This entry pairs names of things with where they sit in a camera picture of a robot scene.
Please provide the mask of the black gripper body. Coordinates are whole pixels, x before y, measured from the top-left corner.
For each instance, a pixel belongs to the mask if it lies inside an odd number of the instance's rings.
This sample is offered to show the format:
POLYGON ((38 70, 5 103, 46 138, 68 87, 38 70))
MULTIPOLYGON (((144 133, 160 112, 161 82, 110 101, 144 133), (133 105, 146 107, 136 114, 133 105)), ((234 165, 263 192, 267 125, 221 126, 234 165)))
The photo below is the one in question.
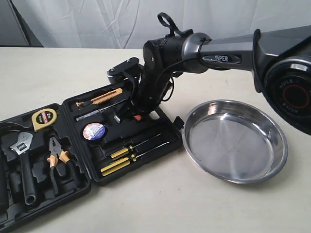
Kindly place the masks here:
POLYGON ((130 98, 129 112, 130 115, 147 115, 155 110, 173 83, 171 78, 173 71, 156 70, 155 72, 148 72, 143 70, 141 73, 141 80, 138 84, 138 90, 130 98))

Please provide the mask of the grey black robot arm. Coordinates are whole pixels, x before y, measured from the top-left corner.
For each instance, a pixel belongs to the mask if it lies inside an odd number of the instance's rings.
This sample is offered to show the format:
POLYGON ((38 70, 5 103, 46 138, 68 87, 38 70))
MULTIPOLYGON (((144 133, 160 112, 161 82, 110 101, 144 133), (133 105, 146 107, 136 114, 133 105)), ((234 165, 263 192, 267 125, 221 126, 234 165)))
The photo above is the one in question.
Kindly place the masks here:
POLYGON ((187 31, 149 40, 143 46, 144 65, 133 80, 132 96, 116 114, 121 122, 155 110, 181 73, 246 70, 255 90, 294 128, 311 132, 311 28, 302 26, 225 39, 187 31))

